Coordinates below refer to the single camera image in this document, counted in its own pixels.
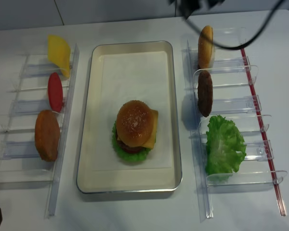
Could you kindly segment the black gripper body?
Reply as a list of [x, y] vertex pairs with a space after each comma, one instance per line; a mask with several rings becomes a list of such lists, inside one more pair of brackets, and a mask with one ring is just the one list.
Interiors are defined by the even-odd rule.
[[[205, 0], [204, 2], [205, 6], [211, 9], [216, 5], [223, 4], [225, 0]], [[197, 11], [202, 7], [200, 0], [168, 0], [168, 4], [175, 4], [181, 11]]]

